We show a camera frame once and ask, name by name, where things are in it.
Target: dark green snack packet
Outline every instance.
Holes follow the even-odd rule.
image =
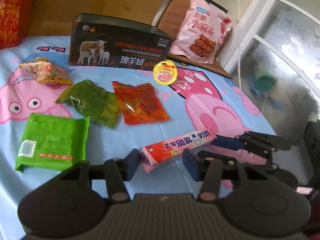
[[[79,113],[112,129],[121,114],[115,93],[105,91],[89,79],[64,90],[56,103],[71,104]]]
[[[31,113],[15,170],[24,166],[63,171],[85,160],[89,117],[70,119]]]

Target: white barcode label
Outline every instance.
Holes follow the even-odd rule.
[[[35,148],[36,148],[36,141],[30,141],[30,140],[24,140],[21,143],[20,149],[19,149],[19,153],[18,153],[18,157],[19,156],[25,156],[25,157],[33,157],[33,154],[35,152]]]

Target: red gift box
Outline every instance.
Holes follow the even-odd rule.
[[[0,49],[18,46],[28,35],[32,0],[0,0]]]

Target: white door frame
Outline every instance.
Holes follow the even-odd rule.
[[[275,0],[252,0],[220,55],[220,64],[232,73],[240,57],[246,52],[251,39],[263,24]]]

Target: pink snack bag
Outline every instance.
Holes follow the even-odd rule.
[[[142,166],[147,173],[182,158],[184,149],[204,147],[216,138],[212,130],[202,128],[170,140],[154,143],[141,150]]]
[[[212,64],[231,26],[231,19],[219,8],[205,0],[190,0],[189,10],[170,53]]]

